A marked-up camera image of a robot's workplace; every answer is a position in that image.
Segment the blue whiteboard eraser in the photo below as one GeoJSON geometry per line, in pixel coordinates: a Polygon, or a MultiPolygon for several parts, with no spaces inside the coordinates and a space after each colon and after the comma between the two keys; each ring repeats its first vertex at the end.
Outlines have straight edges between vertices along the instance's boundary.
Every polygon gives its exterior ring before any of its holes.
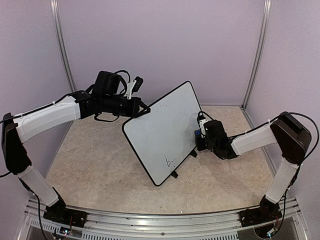
{"type": "Polygon", "coordinates": [[[201,131],[200,131],[199,129],[196,130],[194,133],[195,133],[195,136],[196,136],[196,137],[201,136],[201,131]]]}

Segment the white whiteboard black frame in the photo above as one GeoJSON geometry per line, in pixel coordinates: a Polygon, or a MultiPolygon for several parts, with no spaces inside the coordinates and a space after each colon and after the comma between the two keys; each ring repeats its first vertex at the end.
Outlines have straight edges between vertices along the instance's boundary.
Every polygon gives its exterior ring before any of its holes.
{"type": "Polygon", "coordinates": [[[150,113],[131,118],[122,132],[152,183],[159,187],[177,168],[197,157],[195,131],[201,111],[190,81],[180,84],[150,106],[150,113]]]}

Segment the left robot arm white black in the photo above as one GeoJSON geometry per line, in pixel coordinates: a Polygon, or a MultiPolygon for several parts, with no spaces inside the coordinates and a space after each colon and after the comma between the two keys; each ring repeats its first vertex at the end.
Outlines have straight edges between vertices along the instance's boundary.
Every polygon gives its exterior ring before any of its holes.
{"type": "Polygon", "coordinates": [[[144,80],[137,76],[125,81],[122,70],[100,71],[94,84],[86,90],[67,93],[60,99],[25,113],[7,113],[1,120],[1,148],[7,170],[16,175],[27,190],[34,193],[47,212],[63,223],[70,218],[57,191],[48,184],[39,171],[32,166],[24,143],[33,137],[68,122],[110,113],[113,116],[138,118],[151,109],[139,97],[134,97],[144,80]]]}

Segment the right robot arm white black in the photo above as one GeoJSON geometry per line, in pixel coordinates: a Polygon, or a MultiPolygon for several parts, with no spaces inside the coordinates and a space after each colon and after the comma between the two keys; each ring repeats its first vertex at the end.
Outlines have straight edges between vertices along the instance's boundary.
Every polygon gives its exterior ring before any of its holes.
{"type": "Polygon", "coordinates": [[[310,155],[311,132],[295,117],[282,112],[260,126],[238,135],[228,136],[223,123],[206,112],[197,114],[199,129],[194,132],[197,150],[208,150],[221,160],[232,160],[247,152],[277,144],[282,160],[272,184],[261,199],[256,218],[266,222],[279,208],[279,201],[294,183],[303,161],[310,155]]]}

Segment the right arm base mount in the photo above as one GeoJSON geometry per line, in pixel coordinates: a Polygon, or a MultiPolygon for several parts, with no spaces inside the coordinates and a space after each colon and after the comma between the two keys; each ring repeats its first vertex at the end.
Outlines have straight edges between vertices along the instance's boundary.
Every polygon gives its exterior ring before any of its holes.
{"type": "Polygon", "coordinates": [[[262,197],[258,207],[247,208],[239,212],[242,227],[259,225],[282,217],[279,204],[269,201],[265,195],[262,197]]]}

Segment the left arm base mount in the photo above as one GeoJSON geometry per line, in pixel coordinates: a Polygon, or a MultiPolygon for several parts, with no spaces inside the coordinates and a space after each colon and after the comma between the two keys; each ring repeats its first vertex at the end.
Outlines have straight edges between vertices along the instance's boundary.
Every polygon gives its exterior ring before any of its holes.
{"type": "Polygon", "coordinates": [[[84,228],[88,214],[82,210],[67,208],[62,199],[58,199],[52,206],[47,206],[43,218],[71,227],[84,228]]]}

